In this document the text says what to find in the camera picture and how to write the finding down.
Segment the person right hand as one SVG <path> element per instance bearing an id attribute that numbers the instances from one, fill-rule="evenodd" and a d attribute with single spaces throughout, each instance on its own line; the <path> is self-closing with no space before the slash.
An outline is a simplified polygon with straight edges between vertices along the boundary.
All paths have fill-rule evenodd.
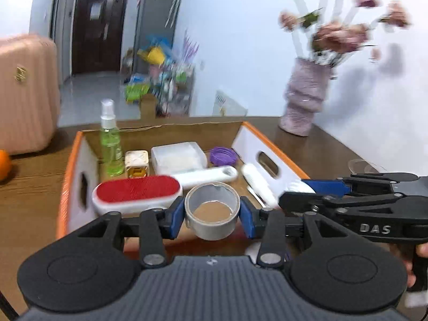
<path id="1" fill-rule="evenodd" d="M 390 244 L 389 250 L 402 259 L 408 275 L 410 291 L 427 290 L 427 243 L 418 245 Z"/>

